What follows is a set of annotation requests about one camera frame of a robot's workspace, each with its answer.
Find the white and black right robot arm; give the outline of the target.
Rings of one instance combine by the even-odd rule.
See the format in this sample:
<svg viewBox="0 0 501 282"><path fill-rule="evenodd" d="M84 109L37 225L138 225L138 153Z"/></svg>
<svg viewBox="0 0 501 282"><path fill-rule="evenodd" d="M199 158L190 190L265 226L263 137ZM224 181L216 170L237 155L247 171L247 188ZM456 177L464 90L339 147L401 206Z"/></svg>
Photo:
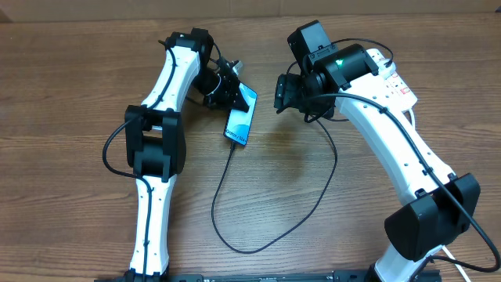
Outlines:
<svg viewBox="0 0 501 282"><path fill-rule="evenodd" d="M365 38L333 41L319 21L300 26L287 42L300 71L279 76L275 108L295 108L308 123L344 115L383 165L402 205L385 219L387 250L357 279L436 281L426 265L478 228L478 181L457 175L419 136L409 120L416 97L397 75L387 46Z"/></svg>

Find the blue Galaxy smartphone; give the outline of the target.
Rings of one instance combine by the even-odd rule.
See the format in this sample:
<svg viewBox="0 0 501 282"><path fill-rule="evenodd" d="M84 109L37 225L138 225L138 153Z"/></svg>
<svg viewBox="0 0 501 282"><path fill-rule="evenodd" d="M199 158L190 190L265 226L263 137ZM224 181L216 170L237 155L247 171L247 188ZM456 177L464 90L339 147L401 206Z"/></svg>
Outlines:
<svg viewBox="0 0 501 282"><path fill-rule="evenodd" d="M246 103L249 105L249 110L248 112L230 110L223 135L242 146L246 146L258 95L253 89L243 83L240 83L239 89Z"/></svg>

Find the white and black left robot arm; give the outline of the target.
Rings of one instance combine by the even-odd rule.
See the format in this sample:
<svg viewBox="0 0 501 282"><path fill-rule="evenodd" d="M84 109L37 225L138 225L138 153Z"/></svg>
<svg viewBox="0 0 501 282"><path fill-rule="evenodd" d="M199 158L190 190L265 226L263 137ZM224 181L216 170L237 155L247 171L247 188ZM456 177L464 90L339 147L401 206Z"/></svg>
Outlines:
<svg viewBox="0 0 501 282"><path fill-rule="evenodd" d="M202 106L227 110L225 134L245 144L257 95L238 75L240 62L223 56L205 29L174 32L161 42L164 66L150 94L140 105L130 105L124 123L112 134L125 133L126 157L132 172L111 172L135 180L138 218L135 248L121 281L168 280L168 220L171 195L186 162L182 107L190 89L203 96Z"/></svg>

